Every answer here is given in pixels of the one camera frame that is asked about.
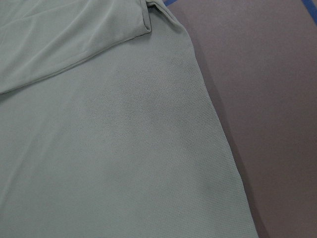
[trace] cloth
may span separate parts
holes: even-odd
[[[1,238],[256,238],[161,0],[0,2]]]

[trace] textured knit fabric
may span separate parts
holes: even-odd
[[[161,0],[0,2],[0,238],[257,238]]]

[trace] blue tape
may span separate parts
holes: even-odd
[[[171,5],[173,2],[176,2],[177,0],[167,0],[164,2],[165,6]]]
[[[302,0],[302,2],[317,25],[317,7],[315,6],[313,0]]]

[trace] fabric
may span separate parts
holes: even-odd
[[[1,238],[256,238],[161,0],[0,2]]]

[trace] floor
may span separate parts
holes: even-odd
[[[302,1],[168,8],[192,38],[260,238],[317,237],[317,25]]]

